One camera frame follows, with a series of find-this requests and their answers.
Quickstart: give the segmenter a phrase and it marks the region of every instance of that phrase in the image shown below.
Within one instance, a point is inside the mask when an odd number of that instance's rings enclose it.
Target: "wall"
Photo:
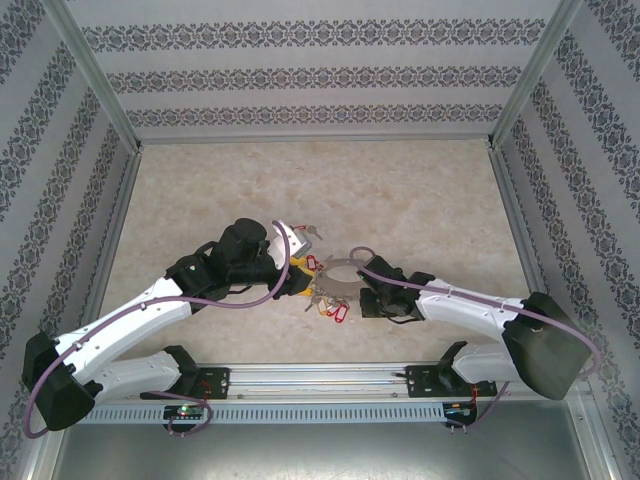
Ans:
[[[558,0],[68,3],[143,140],[488,134]]]
[[[581,6],[503,145],[546,287],[603,353],[623,478],[640,478],[639,5]]]
[[[37,0],[0,0],[0,479],[27,339],[77,328],[131,155]]]

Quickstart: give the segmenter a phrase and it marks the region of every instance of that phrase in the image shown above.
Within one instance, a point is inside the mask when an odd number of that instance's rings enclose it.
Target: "beige floor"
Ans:
[[[406,141],[151,146],[144,152],[103,313],[140,293],[182,255],[236,218],[314,224],[312,253],[346,257],[368,245],[405,272],[526,296],[522,269],[484,142]],[[243,300],[266,289],[253,289]],[[344,324],[284,297],[255,309],[208,308],[130,350],[183,345],[198,362],[435,360],[469,330],[433,322]]]

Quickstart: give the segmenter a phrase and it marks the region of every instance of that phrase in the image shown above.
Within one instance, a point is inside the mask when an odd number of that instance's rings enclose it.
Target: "perforated metal strip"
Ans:
[[[105,405],[96,407],[81,424],[158,424],[163,405]],[[369,403],[354,405],[215,405],[213,423],[309,424],[442,422],[442,403]],[[176,424],[194,421],[176,420]]]

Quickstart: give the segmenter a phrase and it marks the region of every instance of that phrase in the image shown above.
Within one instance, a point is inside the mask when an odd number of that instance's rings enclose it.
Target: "patterned wallpaper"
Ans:
[[[546,287],[603,354],[622,478],[640,478],[639,25],[633,2],[583,4],[503,146]]]
[[[130,161],[37,0],[0,2],[0,479],[17,473],[24,345],[77,328]]]
[[[487,134],[557,4],[68,3],[143,140]]]

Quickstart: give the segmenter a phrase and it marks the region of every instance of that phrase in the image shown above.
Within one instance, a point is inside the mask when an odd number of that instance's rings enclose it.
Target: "marble surface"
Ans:
[[[324,240],[311,253],[320,259],[368,245],[409,274],[528,295],[482,140],[169,145],[145,148],[103,313],[239,217],[316,225]],[[336,324],[305,313],[307,304],[283,297],[250,310],[206,308],[125,358],[180,344],[197,362],[418,361],[438,359],[457,340],[490,341],[441,322],[362,319],[357,304]]]

